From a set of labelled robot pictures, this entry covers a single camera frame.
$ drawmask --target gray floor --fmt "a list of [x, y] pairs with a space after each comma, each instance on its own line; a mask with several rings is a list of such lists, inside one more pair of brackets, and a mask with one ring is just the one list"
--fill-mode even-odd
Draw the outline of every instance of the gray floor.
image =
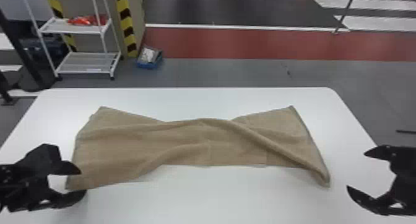
[[[395, 133], [398, 128], [416, 130], [415, 68], [412, 62], [166, 59], [157, 70], [143, 70], [126, 60], [115, 81], [67, 75], [54, 87], [330, 87], [377, 144], [416, 145], [416, 136]], [[0, 143], [30, 102], [0, 107], [6, 118]]]

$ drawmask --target red object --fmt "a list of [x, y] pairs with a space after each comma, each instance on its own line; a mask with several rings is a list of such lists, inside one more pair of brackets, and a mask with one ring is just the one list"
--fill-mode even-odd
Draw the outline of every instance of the red object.
[[[106, 14], [100, 14], [100, 25], [105, 25], [107, 23], [108, 16]], [[95, 15], [85, 15], [71, 18], [67, 21], [69, 24], [73, 25], [98, 25], [98, 21]]]

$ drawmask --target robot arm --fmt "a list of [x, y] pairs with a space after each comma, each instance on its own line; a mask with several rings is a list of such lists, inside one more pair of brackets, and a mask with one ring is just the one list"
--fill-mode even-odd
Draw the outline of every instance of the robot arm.
[[62, 161], [55, 145], [42, 144], [15, 164], [0, 165], [0, 212], [61, 209], [80, 201], [86, 190], [61, 194], [49, 188], [48, 175], [81, 174], [71, 162]]

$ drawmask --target white wire shelf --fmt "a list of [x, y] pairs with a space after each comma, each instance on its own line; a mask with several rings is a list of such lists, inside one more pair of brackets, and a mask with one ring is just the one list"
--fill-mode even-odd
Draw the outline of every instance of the white wire shelf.
[[50, 18], [40, 29], [41, 33], [104, 34], [111, 25], [111, 19], [101, 26], [82, 26], [67, 23], [68, 19]]
[[120, 53], [70, 52], [56, 69], [58, 74], [106, 73], [113, 77]]

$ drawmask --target red stripe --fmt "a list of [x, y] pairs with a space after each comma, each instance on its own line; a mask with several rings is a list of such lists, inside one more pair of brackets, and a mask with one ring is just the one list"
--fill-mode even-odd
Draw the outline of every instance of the red stripe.
[[166, 58], [416, 61], [416, 33], [147, 28]]

